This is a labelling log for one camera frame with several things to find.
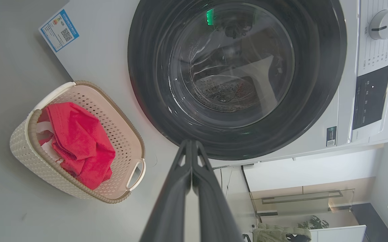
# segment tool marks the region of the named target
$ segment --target white cloth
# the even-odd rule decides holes
[[[49,130],[51,133],[54,133],[54,129],[52,128],[52,124],[49,121],[37,123],[36,132],[39,134],[43,134],[46,130]],[[64,159],[54,150],[52,147],[52,141],[54,138],[51,138],[50,141],[44,143],[42,145],[43,150],[58,164],[61,164]]]
[[[52,141],[54,138],[52,138],[50,141],[44,143],[42,145],[43,150],[58,164],[61,164],[64,159],[54,150],[52,147]]]

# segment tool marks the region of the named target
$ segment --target laundry basket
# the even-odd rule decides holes
[[[116,156],[109,180],[91,190],[53,161],[37,139],[37,120],[48,104],[72,102],[96,116],[111,141]],[[11,135],[10,150],[28,169],[70,195],[106,203],[125,200],[143,179],[146,171],[144,143],[131,122],[99,87],[86,81],[66,83],[43,99]],[[128,187],[136,167],[142,164],[137,181]]]

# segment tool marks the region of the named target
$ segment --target red towel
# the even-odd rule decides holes
[[[56,103],[44,109],[55,131],[52,146],[64,158],[60,165],[85,186],[95,189],[110,179],[115,150],[98,118],[74,103]]]

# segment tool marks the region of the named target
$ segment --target basket handle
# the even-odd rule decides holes
[[[73,86],[76,86],[76,83],[74,81],[71,81],[71,82],[68,82],[68,83],[64,83],[62,84],[60,87],[58,87],[57,89],[53,90],[51,93],[49,93],[45,98],[43,98],[42,101],[40,101],[40,103],[38,103],[36,105],[36,107],[34,107],[33,110],[37,110],[37,109],[40,109],[42,110],[43,108],[45,108],[46,105],[48,105],[53,99],[55,99],[57,96],[59,96],[61,93],[65,92],[67,89],[69,89],[70,87],[73,87]]]
[[[137,167],[140,163],[142,164],[140,176],[139,176],[139,178],[137,178],[137,181],[136,181],[131,187],[128,187],[128,184],[130,184],[131,178],[132,178],[133,175],[134,175],[134,171],[135,171],[135,169],[134,169],[133,172],[131,173],[130,179],[128,179],[128,182],[127,182],[126,188],[127,188],[128,191],[134,190],[134,188],[136,188],[136,187],[138,186],[138,184],[140,184],[141,180],[142,180],[143,177],[144,177],[144,174],[145,174],[145,172],[146,172],[146,162],[144,162],[144,158],[140,159],[140,161],[137,162],[136,167]]]

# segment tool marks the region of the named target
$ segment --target qr code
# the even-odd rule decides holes
[[[71,40],[71,33],[68,31],[67,28],[65,28],[63,31],[61,31],[62,36],[65,38],[65,41],[68,42],[68,40]]]
[[[330,146],[333,146],[336,144],[336,140],[333,139],[333,140],[330,140],[330,141],[327,141],[327,146],[330,147]]]

